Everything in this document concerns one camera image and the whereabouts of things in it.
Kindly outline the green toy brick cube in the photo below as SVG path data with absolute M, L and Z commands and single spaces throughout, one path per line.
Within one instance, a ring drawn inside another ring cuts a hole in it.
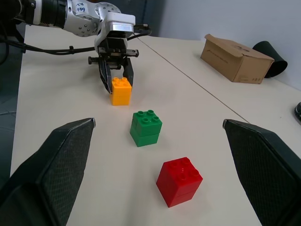
M 156 144 L 162 128 L 162 121 L 153 110 L 133 113 L 130 135 L 137 147 Z

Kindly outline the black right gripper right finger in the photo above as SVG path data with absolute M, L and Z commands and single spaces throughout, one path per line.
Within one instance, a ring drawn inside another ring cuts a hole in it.
M 301 226 L 301 159 L 270 130 L 230 119 L 223 128 L 262 226 Z

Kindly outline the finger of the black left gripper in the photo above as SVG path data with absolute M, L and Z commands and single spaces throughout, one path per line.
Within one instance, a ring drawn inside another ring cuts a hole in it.
M 134 71 L 133 71 L 130 58 L 124 58 L 123 68 L 124 68 L 123 77 L 127 78 L 128 82 L 132 86 L 134 81 Z
M 99 57 L 98 64 L 99 64 L 101 80 L 102 80 L 106 90 L 109 92 L 109 94 L 112 94 L 110 66 L 109 66 L 107 60 L 102 56 Z

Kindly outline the black round object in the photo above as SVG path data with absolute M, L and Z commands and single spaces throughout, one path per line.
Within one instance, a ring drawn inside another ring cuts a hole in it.
M 301 124 L 301 102 L 299 102 L 294 108 L 294 116 L 296 120 Z

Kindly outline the orange toy brick cube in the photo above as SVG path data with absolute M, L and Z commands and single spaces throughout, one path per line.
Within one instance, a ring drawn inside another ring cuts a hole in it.
M 110 95 L 112 105 L 129 105 L 131 93 L 132 86 L 127 78 L 114 77 L 112 79 L 112 94 Z

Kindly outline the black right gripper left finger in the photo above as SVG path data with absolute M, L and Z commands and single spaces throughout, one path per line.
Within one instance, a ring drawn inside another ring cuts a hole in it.
M 53 130 L 0 190 L 0 226 L 66 226 L 81 186 L 94 118 Z

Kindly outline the brown cardboard box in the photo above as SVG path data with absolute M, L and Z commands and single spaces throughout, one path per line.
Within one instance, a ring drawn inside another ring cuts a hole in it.
M 201 59 L 231 82 L 261 84 L 274 59 L 232 40 L 205 36 Z

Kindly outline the red toy brick cube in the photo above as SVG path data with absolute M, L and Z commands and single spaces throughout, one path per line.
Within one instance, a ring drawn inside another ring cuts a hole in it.
M 156 185 L 170 208 L 191 200 L 202 180 L 189 158 L 183 157 L 163 163 Z

